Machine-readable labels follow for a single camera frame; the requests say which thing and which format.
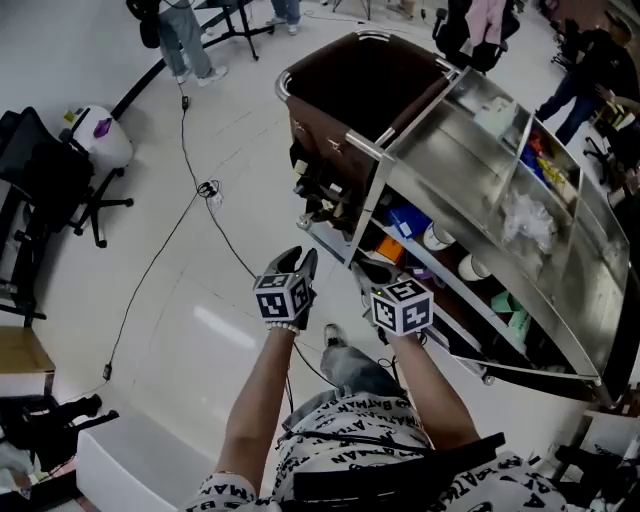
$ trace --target brown bin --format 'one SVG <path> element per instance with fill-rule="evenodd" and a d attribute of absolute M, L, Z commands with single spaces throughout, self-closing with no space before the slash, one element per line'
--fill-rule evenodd
<path fill-rule="evenodd" d="M 436 55 L 395 35 L 352 33 L 289 67 L 278 95 L 294 139 L 322 165 L 326 181 L 366 196 L 375 161 L 349 144 L 349 130 L 388 146 L 448 85 Z"/>

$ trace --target plastic bag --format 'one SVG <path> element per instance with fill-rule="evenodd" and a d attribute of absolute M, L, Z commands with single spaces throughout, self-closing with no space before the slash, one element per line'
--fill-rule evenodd
<path fill-rule="evenodd" d="M 540 201 L 534 201 L 526 194 L 510 192 L 505 198 L 503 210 L 503 243 L 509 243 L 518 233 L 522 233 L 523 236 L 535 240 L 543 253 L 551 252 L 557 227 L 553 217 Z"/>

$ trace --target hand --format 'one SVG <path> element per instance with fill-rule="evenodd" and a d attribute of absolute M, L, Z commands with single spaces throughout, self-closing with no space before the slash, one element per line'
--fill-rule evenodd
<path fill-rule="evenodd" d="M 613 94 L 613 91 L 610 91 L 606 87 L 598 84 L 596 85 L 596 92 L 598 93 L 598 96 L 600 96 L 605 101 L 610 101 L 611 103 L 616 102 L 616 95 Z"/>
<path fill-rule="evenodd" d="M 311 249 L 296 269 L 301 254 L 300 246 L 283 252 L 269 263 L 263 275 L 256 278 L 253 289 L 265 322 L 283 322 L 303 331 L 316 296 L 311 285 L 318 266 L 318 252 Z M 278 275 L 279 282 L 269 278 L 273 275 Z"/>

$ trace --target person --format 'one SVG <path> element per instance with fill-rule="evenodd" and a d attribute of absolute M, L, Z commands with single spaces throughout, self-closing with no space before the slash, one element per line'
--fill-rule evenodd
<path fill-rule="evenodd" d="M 289 35 L 295 36 L 300 23 L 300 0 L 271 0 L 271 5 L 273 5 L 274 16 L 267 21 L 267 25 L 286 23 Z"/>
<path fill-rule="evenodd" d="M 576 99 L 573 109 L 562 123 L 556 137 L 563 144 L 569 141 L 600 107 L 604 105 L 603 91 L 613 91 L 629 100 L 640 100 L 635 65 L 625 46 L 631 41 L 629 25 L 619 16 L 607 11 L 609 29 L 589 30 L 582 34 L 582 48 L 576 66 L 560 82 L 555 94 L 536 112 L 544 122 L 558 110 Z"/>
<path fill-rule="evenodd" d="M 103 423 L 105 417 L 79 425 L 71 422 L 81 416 L 94 418 L 101 407 L 98 395 L 32 415 L 25 413 L 20 402 L 2 404 L 0 416 L 5 430 L 0 435 L 0 490 L 17 491 L 28 497 L 28 475 L 52 471 L 68 462 L 76 453 L 79 432 Z"/>
<path fill-rule="evenodd" d="M 202 46 L 201 35 L 200 25 L 189 0 L 160 0 L 158 7 L 160 51 L 164 62 L 179 84 L 187 81 L 191 71 L 198 78 L 200 87 L 220 80 L 227 74 L 225 66 L 213 67 Z M 184 62 L 180 43 L 189 57 L 190 67 L 187 67 Z"/>
<path fill-rule="evenodd" d="M 277 278 L 283 273 L 279 270 L 274 272 L 279 274 Z M 406 510 L 409 507 L 404 505 L 408 504 L 417 510 L 447 512 L 526 507 L 564 510 L 566 502 L 553 485 L 510 452 L 497 457 L 494 453 L 493 460 L 480 466 L 471 459 L 460 460 L 468 470 L 457 476 L 452 473 L 447 481 L 447 467 L 436 463 L 445 459 L 435 455 L 463 451 L 470 456 L 475 445 L 487 440 L 480 440 L 469 411 L 418 336 L 386 333 L 414 408 L 390 373 L 350 346 L 342 329 L 333 324 L 325 327 L 326 348 L 320 367 L 335 389 L 311 398 L 285 420 L 273 494 L 260 499 L 257 493 L 276 431 L 295 336 L 306 327 L 308 311 L 293 325 L 271 324 L 231 409 L 215 471 L 184 511 L 277 512 L 334 506 L 343 510 Z M 394 474 L 410 475 L 415 485 L 407 487 L 400 479 L 397 483 L 403 490 L 393 493 L 403 506 L 396 508 L 388 502 L 384 506 L 369 496 L 368 501 L 359 502 L 361 508 L 354 509 L 357 500 L 345 498 L 353 493 L 350 486 L 357 480 L 360 489 L 364 486 L 366 492 L 376 492 L 370 475 L 380 475 L 379 471 L 394 485 Z M 359 475 L 367 476 L 358 480 Z M 381 487 L 386 486 L 384 479 L 379 481 Z M 376 499 L 384 501 L 389 496 L 385 491 Z"/>

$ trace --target black strap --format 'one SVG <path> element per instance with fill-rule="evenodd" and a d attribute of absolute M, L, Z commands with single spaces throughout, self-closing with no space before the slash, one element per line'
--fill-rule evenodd
<path fill-rule="evenodd" d="M 381 439 L 364 436 L 299 432 L 291 436 L 318 439 L 335 439 L 383 446 L 394 450 L 421 453 L 424 456 L 407 462 L 380 467 L 359 467 L 358 452 L 354 449 L 354 468 L 347 471 L 330 471 L 294 474 L 295 500 L 281 503 L 283 511 L 325 510 L 339 507 L 349 512 L 377 510 L 407 503 L 425 505 L 433 503 L 445 491 L 455 475 L 476 468 L 496 458 L 496 449 L 505 444 L 504 434 L 495 434 L 474 443 L 447 451 L 416 448 Z"/>

